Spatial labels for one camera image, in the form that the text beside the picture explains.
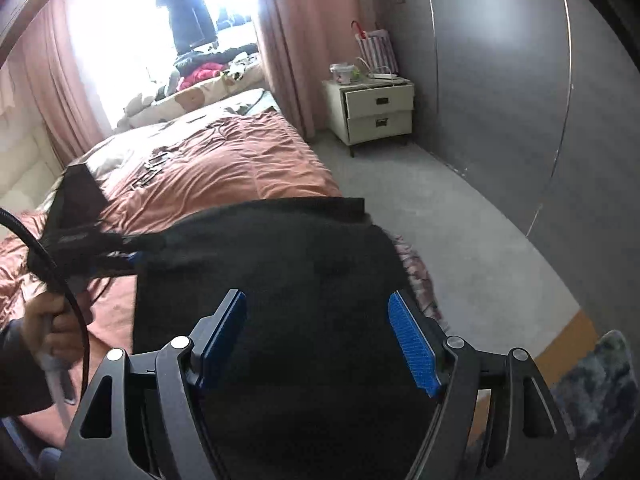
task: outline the floor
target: floor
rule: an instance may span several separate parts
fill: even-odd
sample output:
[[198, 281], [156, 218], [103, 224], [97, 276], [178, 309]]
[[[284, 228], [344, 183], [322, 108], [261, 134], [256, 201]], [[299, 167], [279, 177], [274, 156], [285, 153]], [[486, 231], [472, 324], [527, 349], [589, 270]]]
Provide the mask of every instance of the floor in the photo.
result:
[[331, 132], [311, 143], [345, 196], [361, 196], [381, 227], [402, 235], [430, 270], [451, 326], [476, 349], [538, 355], [578, 311], [525, 236], [465, 180], [417, 145], [384, 139], [355, 149]]

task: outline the gray wardrobe door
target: gray wardrobe door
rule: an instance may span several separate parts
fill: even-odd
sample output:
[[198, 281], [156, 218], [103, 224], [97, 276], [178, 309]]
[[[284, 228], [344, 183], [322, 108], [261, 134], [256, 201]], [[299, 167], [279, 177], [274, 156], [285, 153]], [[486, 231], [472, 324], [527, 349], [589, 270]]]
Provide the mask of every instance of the gray wardrobe door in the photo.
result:
[[414, 137], [427, 145], [436, 121], [436, 54], [430, 0], [373, 0], [376, 22], [391, 36], [400, 75], [415, 84]]
[[432, 2], [440, 113], [428, 148], [526, 233], [566, 115], [564, 0]]
[[640, 341], [640, 73], [587, 0], [568, 8], [570, 111], [530, 239], [600, 329]]

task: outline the silver screw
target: silver screw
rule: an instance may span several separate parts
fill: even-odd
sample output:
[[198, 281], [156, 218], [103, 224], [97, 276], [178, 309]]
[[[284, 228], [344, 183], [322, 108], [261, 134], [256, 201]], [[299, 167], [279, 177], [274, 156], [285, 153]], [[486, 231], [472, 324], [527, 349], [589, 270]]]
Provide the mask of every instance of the silver screw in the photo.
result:
[[117, 361], [118, 359], [122, 359], [124, 355], [124, 350], [122, 348], [114, 348], [113, 350], [109, 350], [107, 352], [107, 359], [109, 361]]
[[465, 345], [465, 340], [457, 335], [452, 335], [449, 339], [447, 339], [447, 345], [451, 348], [462, 348]]
[[516, 348], [513, 351], [513, 356], [518, 360], [518, 361], [526, 361], [527, 359], [529, 359], [529, 354], [527, 354], [523, 349], [521, 348]]
[[174, 337], [171, 339], [171, 346], [176, 350], [181, 350], [183, 348], [187, 348], [189, 346], [189, 338], [185, 335], [179, 335], [178, 337]]

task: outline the white nightstand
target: white nightstand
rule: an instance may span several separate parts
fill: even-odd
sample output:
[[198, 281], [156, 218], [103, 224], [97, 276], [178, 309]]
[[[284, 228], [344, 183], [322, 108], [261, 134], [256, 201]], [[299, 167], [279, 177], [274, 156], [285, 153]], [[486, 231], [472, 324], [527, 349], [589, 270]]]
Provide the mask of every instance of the white nightstand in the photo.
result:
[[323, 84], [328, 126], [349, 147], [351, 156], [354, 144], [412, 132], [415, 88], [408, 79]]

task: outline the plastic container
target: plastic container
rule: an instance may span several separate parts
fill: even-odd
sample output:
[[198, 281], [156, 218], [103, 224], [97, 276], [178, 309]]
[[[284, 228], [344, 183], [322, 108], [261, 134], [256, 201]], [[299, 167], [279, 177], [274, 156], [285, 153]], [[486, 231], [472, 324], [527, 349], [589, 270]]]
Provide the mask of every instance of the plastic container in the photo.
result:
[[355, 65], [348, 63], [338, 63], [331, 65], [331, 73], [334, 75], [334, 81], [341, 85], [351, 84], [353, 78], [353, 71], [356, 70]]

